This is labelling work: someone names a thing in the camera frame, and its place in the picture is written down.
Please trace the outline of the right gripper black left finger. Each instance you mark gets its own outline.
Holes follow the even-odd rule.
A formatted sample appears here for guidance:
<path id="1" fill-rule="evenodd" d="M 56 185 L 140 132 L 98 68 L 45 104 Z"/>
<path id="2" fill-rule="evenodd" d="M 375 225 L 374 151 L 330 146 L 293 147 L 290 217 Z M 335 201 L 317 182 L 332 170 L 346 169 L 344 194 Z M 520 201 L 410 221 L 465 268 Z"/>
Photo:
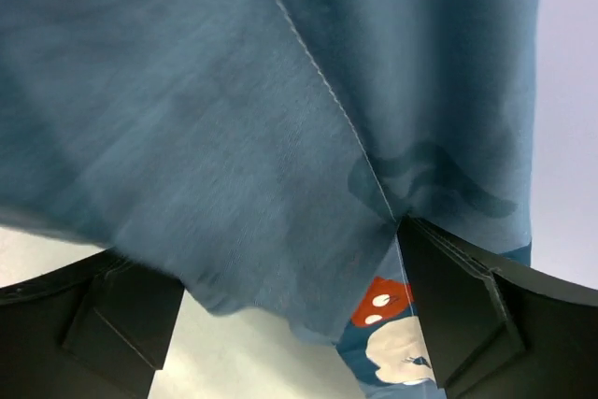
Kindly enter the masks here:
<path id="1" fill-rule="evenodd" d="M 148 397 L 183 293 L 110 250 L 2 288 L 2 397 Z"/>

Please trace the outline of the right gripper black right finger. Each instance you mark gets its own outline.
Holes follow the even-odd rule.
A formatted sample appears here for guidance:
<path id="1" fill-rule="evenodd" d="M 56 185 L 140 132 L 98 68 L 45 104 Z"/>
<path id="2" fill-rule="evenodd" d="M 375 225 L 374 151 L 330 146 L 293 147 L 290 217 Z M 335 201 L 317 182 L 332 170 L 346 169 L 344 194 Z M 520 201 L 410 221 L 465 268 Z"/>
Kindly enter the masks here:
<path id="1" fill-rule="evenodd" d="M 597 292 L 428 221 L 398 229 L 437 384 L 449 398 L 594 399 Z"/>

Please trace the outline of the blue cartoon print pillowcase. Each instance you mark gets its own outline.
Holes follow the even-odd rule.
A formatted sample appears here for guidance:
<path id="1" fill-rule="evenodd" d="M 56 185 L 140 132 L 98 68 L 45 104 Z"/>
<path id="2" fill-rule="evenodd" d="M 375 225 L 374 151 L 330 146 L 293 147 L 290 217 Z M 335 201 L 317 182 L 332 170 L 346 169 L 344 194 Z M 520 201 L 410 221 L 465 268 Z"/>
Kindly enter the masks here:
<path id="1" fill-rule="evenodd" d="M 538 0 L 1 0 L 1 222 L 440 398 L 401 221 L 530 261 Z"/>

